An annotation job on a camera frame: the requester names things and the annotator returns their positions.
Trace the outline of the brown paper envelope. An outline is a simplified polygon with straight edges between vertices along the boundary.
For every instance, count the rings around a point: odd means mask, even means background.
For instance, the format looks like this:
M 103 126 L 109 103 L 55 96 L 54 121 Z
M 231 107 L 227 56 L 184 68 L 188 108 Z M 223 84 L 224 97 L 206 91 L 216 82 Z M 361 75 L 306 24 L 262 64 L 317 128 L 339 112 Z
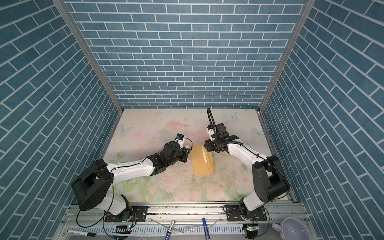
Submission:
M 194 175 L 196 177 L 208 175 L 214 172 L 213 155 L 208 152 L 204 144 L 193 146 L 190 153 Z

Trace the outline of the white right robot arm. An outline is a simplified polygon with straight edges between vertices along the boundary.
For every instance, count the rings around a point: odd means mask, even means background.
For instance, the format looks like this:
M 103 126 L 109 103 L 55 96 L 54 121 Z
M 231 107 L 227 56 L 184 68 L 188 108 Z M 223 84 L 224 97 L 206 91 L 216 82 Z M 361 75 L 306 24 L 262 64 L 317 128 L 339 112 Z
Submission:
M 251 149 L 239 137 L 230 135 L 224 124 L 210 123 L 207 133 L 210 139 L 205 141 L 204 147 L 208 152 L 226 152 L 252 170 L 254 190 L 239 204 L 244 219 L 252 219 L 265 204 L 289 193 L 291 186 L 277 156 L 268 157 Z

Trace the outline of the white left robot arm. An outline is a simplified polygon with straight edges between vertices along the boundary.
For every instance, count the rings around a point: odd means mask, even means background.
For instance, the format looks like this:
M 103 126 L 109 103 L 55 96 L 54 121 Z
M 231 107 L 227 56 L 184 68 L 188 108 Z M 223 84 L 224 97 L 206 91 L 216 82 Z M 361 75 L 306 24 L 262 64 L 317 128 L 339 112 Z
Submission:
M 116 195 L 115 185 L 139 177 L 155 176 L 176 162 L 187 162 L 193 147 L 184 147 L 183 144 L 183 140 L 168 142 L 158 153 L 131 163 L 94 161 L 72 182 L 79 210 L 100 209 L 115 222 L 133 220 L 133 207 L 126 196 Z

